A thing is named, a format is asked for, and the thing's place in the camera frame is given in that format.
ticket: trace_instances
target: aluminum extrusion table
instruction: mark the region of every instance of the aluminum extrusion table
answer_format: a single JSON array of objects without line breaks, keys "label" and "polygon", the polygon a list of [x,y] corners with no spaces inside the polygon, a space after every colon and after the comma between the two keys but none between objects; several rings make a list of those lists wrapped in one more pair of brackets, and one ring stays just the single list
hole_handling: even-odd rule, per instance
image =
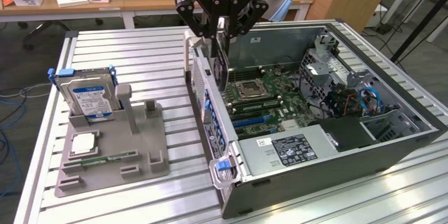
[{"label": "aluminum extrusion table", "polygon": [[[335,28],[448,124],[448,109],[345,25]],[[165,177],[54,197],[67,106],[50,90],[14,223],[445,223],[448,134],[386,171],[233,219],[222,220],[182,77],[185,27],[83,31],[65,38],[57,68],[115,66],[131,101],[162,105],[170,173]],[[341,49],[353,70],[363,68]]]}]

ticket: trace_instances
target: side panel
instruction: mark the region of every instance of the side panel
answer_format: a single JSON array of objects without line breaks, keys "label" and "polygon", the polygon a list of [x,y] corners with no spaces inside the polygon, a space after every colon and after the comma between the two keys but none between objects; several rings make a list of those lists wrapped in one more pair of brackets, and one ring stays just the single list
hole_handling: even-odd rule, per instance
[{"label": "side panel", "polygon": [[263,180],[231,187],[222,208],[227,219],[257,209],[301,197],[337,184],[386,170],[414,149],[438,137],[434,132],[423,140],[399,141],[354,153],[323,163],[306,166]]}]

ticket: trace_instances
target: motherboard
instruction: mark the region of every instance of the motherboard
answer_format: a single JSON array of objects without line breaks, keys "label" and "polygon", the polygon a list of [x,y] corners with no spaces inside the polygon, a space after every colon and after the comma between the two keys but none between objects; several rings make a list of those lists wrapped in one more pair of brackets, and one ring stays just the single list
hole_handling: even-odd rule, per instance
[{"label": "motherboard", "polygon": [[229,71],[221,97],[238,140],[306,127],[314,120],[293,70],[281,65]]}]

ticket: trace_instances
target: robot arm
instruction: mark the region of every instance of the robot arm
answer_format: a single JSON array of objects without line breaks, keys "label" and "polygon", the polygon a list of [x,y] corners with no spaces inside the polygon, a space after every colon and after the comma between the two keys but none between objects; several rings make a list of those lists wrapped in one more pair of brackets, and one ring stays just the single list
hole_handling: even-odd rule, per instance
[{"label": "robot arm", "polygon": [[[193,16],[194,1],[203,10],[201,20]],[[223,17],[223,34],[233,38],[246,34],[267,10],[267,4],[263,0],[175,0],[175,10],[197,37],[214,39],[217,21]]]}]

